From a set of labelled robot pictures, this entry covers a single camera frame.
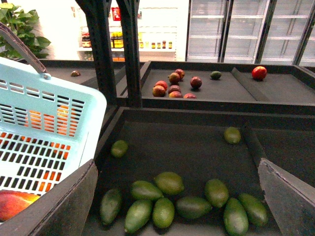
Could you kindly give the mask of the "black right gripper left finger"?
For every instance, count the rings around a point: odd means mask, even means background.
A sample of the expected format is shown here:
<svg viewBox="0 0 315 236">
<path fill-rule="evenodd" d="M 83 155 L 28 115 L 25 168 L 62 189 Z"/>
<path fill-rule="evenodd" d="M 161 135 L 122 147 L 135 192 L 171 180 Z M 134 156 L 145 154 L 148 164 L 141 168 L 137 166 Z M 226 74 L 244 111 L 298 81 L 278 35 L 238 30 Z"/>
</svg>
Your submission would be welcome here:
<svg viewBox="0 0 315 236">
<path fill-rule="evenodd" d="M 2 236 L 79 236 L 93 202 L 98 172 L 90 159 L 0 227 Z"/>
</svg>

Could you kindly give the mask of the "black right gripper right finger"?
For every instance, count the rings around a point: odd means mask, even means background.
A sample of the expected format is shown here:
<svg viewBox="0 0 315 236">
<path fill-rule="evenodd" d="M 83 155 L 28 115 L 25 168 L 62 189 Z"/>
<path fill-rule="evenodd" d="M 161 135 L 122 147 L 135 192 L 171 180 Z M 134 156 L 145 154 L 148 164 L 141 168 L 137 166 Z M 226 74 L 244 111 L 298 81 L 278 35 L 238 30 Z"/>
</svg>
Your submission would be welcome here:
<svg viewBox="0 0 315 236">
<path fill-rule="evenodd" d="M 284 236 L 315 234 L 315 188 L 266 158 L 258 165 L 261 189 Z"/>
</svg>

